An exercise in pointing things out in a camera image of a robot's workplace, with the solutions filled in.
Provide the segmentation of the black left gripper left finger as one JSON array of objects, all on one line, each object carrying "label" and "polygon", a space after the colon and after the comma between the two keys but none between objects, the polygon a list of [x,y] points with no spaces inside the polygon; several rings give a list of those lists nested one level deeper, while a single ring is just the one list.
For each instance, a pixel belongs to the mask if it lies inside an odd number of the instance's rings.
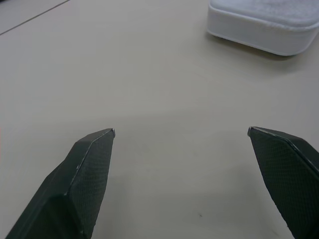
[{"label": "black left gripper left finger", "polygon": [[91,239],[105,195],[115,131],[74,143],[44,179],[5,239]]}]

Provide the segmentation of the white plastic container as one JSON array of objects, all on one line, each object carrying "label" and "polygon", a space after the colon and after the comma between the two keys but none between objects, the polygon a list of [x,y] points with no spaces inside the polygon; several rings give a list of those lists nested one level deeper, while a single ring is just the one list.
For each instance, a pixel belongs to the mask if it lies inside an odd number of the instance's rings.
[{"label": "white plastic container", "polygon": [[319,33],[319,0],[209,0],[207,32],[276,55],[297,55]]}]

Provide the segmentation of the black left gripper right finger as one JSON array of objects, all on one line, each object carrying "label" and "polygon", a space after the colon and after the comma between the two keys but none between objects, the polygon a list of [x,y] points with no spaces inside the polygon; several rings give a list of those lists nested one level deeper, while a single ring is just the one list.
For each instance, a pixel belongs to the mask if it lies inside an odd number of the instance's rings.
[{"label": "black left gripper right finger", "polygon": [[319,239],[319,152],[281,131],[248,129],[265,186],[295,239]]}]

